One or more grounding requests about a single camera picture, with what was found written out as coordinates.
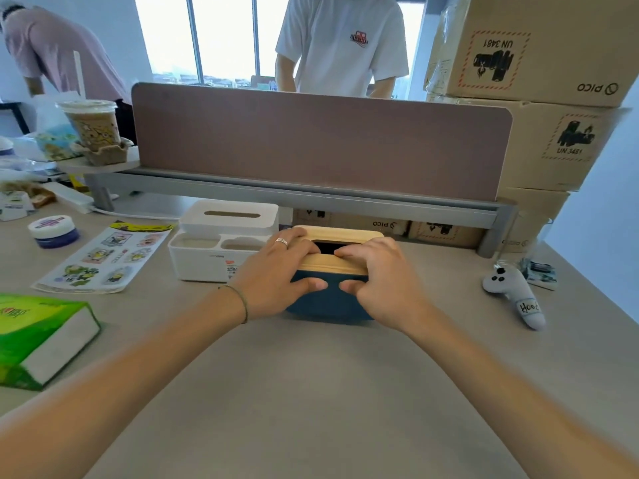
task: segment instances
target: person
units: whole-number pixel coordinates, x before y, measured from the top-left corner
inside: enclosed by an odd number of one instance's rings
[[[212,343],[243,322],[325,289],[319,278],[291,282],[303,257],[320,251],[305,234],[300,227],[277,233],[228,286],[140,343],[0,418],[3,479],[83,477],[140,410]],[[429,354],[531,479],[639,478],[639,466],[625,452],[589,432],[455,327],[424,294],[393,239],[376,238],[335,254],[365,263],[369,272],[367,283],[345,280],[340,288]]]
[[[137,144],[129,93],[92,31],[44,8],[27,8],[12,0],[0,2],[0,31],[32,97],[44,94],[42,76],[60,92],[80,92],[74,58],[78,52],[87,99],[115,102],[120,135]]]
[[[276,53],[284,92],[363,97],[374,77],[369,96],[390,99],[395,79],[408,75],[395,0],[289,0]]]

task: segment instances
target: white t-shirt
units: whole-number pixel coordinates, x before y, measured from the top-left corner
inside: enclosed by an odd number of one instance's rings
[[[375,80],[408,75],[395,0],[289,0],[276,52],[300,60],[297,92],[363,97]]]

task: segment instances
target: white desk organizer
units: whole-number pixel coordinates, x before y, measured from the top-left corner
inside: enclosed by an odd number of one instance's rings
[[[269,203],[197,201],[169,242],[178,279],[228,282],[278,231],[277,211]]]

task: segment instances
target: bracelet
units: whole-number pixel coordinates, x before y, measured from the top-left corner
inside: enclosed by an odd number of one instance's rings
[[[249,321],[249,304],[246,302],[246,297],[244,297],[244,294],[235,289],[232,285],[224,284],[222,287],[228,287],[229,289],[234,290],[242,300],[242,304],[244,304],[244,321],[242,321],[242,324],[246,324]]]

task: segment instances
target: metal desk rail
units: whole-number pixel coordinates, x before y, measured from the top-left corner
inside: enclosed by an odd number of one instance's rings
[[[491,258],[506,238],[517,206],[401,193],[373,192],[291,183],[215,177],[136,168],[126,172],[85,175],[98,208],[112,211],[111,192],[134,190],[228,201],[273,203],[282,207],[397,218],[487,229],[477,254]]]

